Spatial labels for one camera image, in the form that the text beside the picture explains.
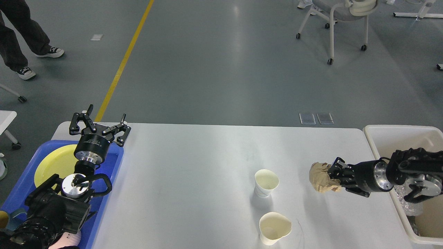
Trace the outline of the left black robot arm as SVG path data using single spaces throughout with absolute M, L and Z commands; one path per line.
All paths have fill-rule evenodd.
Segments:
M 124 146 L 131 127 L 126 114 L 111 127 L 94 123 L 92 110 L 90 105 L 85 112 L 75 112 L 71 120 L 69 134 L 81 135 L 73 152 L 73 173 L 52 175 L 26 197 L 27 219 L 14 230 L 1 230 L 2 249 L 47 249 L 62 233 L 76 234 L 94 216 L 90 201 L 112 191 L 109 176 L 96 170 L 112 143 Z

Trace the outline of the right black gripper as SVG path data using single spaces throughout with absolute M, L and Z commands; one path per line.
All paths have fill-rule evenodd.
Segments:
M 372 192 L 389 192 L 394 184 L 387 177 L 387 163 L 383 160 L 360 162 L 356 165 L 346 164 L 337 157 L 327 173 L 331 179 L 352 178 L 350 184 L 342 185 L 346 191 L 363 197 Z

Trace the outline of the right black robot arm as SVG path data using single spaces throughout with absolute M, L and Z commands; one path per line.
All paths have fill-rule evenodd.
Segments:
M 443 152 L 424 148 L 396 150 L 391 157 L 347 164 L 338 157 L 327 173 L 348 192 L 369 197 L 372 192 L 388 192 L 406 184 L 411 192 L 404 200 L 420 203 L 442 194 Z

